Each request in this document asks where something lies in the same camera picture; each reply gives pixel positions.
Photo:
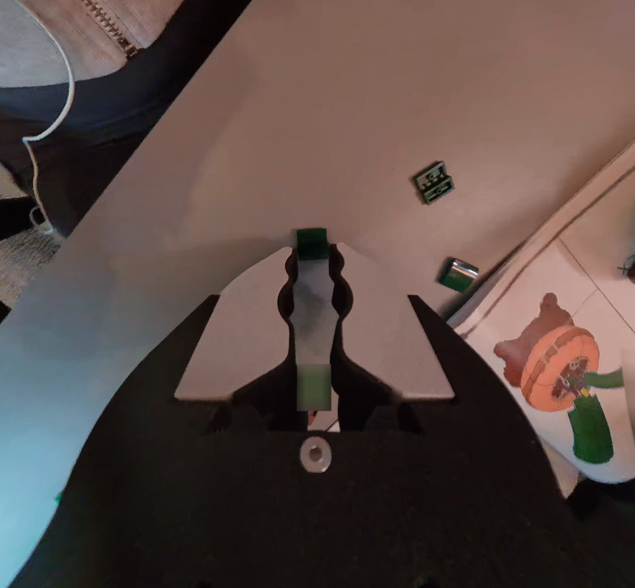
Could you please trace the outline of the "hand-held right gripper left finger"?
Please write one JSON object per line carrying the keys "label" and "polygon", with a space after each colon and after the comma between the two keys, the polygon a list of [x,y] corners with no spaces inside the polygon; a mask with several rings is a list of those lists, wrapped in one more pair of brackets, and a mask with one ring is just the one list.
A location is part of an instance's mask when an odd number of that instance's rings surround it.
{"label": "hand-held right gripper left finger", "polygon": [[307,430],[290,320],[297,278],[297,252],[286,246],[220,293],[174,393],[215,404],[206,432]]}

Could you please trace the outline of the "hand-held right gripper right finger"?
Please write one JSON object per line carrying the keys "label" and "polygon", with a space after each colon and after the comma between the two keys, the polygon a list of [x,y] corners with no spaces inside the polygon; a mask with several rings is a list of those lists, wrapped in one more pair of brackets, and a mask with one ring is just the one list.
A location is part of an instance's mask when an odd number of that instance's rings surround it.
{"label": "hand-held right gripper right finger", "polygon": [[331,304],[338,319],[330,355],[340,430],[362,431],[378,411],[411,425],[411,403],[455,392],[400,282],[344,243],[329,246]]}

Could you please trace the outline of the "dark green toy brick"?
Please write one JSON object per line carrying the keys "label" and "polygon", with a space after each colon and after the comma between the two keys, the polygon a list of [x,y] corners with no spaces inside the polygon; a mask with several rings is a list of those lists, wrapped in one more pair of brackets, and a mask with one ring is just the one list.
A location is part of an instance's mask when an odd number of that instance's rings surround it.
{"label": "dark green toy brick", "polygon": [[297,229],[297,258],[300,262],[329,258],[328,231],[324,227]]}

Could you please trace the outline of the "dark green toy slope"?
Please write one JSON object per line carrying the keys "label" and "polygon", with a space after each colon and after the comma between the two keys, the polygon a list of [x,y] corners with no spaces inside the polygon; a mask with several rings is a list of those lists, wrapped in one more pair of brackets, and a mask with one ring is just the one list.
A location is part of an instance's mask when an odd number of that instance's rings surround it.
{"label": "dark green toy slope", "polygon": [[465,294],[480,276],[477,266],[457,258],[446,258],[441,265],[436,282],[454,292]]}

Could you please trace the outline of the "instruction booklet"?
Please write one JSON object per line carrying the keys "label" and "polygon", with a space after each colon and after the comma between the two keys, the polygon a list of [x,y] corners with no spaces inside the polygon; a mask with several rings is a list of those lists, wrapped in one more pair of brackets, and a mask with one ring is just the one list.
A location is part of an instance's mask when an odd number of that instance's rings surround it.
{"label": "instruction booklet", "polygon": [[448,321],[527,416],[561,495],[634,480],[634,143]]}

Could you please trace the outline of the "person's dark pants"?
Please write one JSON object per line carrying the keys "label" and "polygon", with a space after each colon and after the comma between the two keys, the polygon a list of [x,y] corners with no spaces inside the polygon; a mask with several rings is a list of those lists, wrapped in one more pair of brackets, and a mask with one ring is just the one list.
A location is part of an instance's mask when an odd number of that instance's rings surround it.
{"label": "person's dark pants", "polygon": [[69,236],[252,0],[184,0],[118,71],[1,87],[1,168],[23,193],[1,200],[1,239],[48,221]]}

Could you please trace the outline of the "person in beige hoodie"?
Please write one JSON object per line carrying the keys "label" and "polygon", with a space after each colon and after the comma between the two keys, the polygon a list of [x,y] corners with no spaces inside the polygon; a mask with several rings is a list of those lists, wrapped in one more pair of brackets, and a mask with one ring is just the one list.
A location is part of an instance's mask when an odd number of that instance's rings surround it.
{"label": "person in beige hoodie", "polygon": [[108,76],[151,46],[184,0],[1,0],[1,87]]}

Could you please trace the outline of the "dark green toy bracket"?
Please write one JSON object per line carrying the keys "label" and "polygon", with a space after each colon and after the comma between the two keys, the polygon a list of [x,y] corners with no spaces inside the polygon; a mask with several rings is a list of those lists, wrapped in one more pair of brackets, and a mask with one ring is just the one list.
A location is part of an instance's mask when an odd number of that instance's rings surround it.
{"label": "dark green toy bracket", "polygon": [[448,174],[444,161],[432,163],[414,175],[411,181],[426,206],[446,197],[455,189],[453,179]]}

